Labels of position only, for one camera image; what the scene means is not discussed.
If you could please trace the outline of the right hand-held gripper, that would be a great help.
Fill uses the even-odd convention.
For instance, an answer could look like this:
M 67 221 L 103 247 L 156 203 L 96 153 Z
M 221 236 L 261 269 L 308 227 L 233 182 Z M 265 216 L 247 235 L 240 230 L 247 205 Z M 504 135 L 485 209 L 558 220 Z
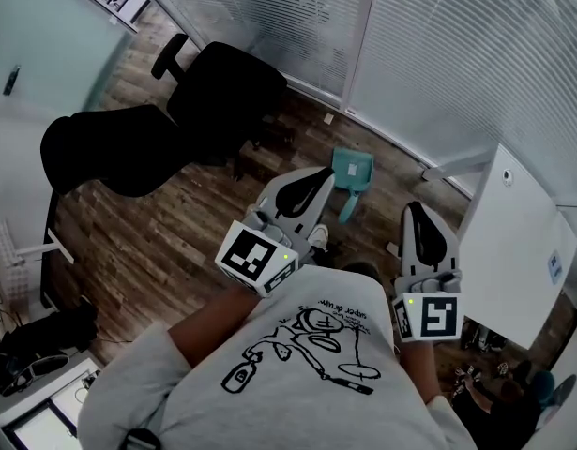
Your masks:
M 463 328 L 462 272 L 455 232 L 430 207 L 410 202 L 401 220 L 402 274 L 394 281 L 394 310 L 401 341 L 456 340 Z M 454 270 L 416 275 L 419 266 Z

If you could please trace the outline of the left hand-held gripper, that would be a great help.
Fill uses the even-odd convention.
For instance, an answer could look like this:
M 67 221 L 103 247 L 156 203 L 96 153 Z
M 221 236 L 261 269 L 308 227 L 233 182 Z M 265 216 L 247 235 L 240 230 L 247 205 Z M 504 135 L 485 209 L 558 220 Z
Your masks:
M 272 179 L 259 202 L 232 223 L 215 264 L 253 293 L 271 295 L 311 256 L 307 237 L 334 181 L 329 167 L 301 168 Z

